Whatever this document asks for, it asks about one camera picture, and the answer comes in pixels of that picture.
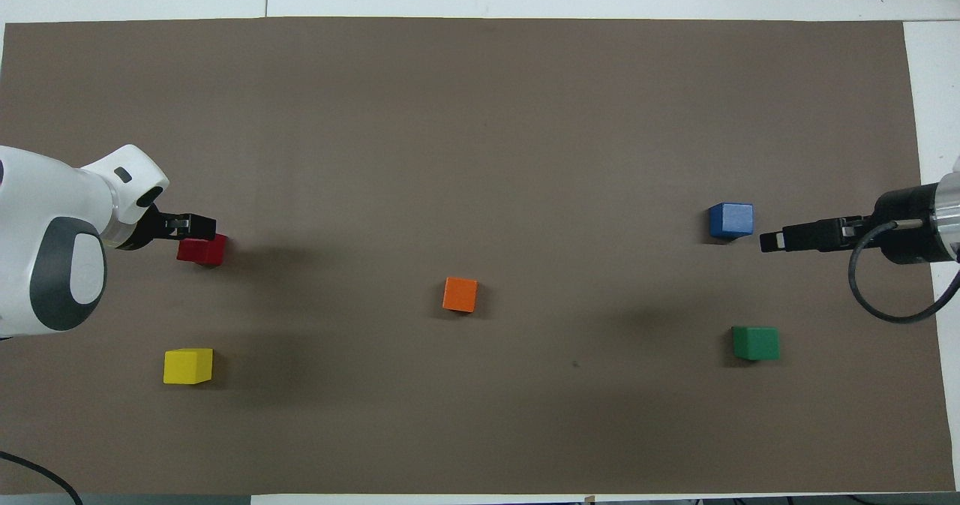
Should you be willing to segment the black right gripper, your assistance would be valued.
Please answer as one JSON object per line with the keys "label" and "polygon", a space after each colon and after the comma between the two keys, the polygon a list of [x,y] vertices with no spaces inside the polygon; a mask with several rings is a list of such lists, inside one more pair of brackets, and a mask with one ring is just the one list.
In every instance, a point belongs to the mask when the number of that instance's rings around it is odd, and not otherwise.
{"label": "black right gripper", "polygon": [[938,263],[943,261],[943,245],[932,225],[934,198],[938,185],[919,185],[884,193],[875,201],[870,215],[844,215],[832,220],[784,226],[779,231],[759,236],[762,253],[793,251],[851,251],[878,225],[889,221],[919,220],[915,228],[891,230],[874,237],[873,246],[891,262]]}

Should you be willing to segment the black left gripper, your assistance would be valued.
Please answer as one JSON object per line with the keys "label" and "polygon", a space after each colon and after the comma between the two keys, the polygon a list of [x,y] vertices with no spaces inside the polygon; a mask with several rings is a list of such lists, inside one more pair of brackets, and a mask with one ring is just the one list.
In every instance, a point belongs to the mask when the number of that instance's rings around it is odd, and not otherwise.
{"label": "black left gripper", "polygon": [[138,251],[155,239],[167,238],[213,241],[216,234],[217,222],[213,218],[192,213],[161,213],[157,205],[151,204],[135,224],[133,232],[116,248],[118,251]]}

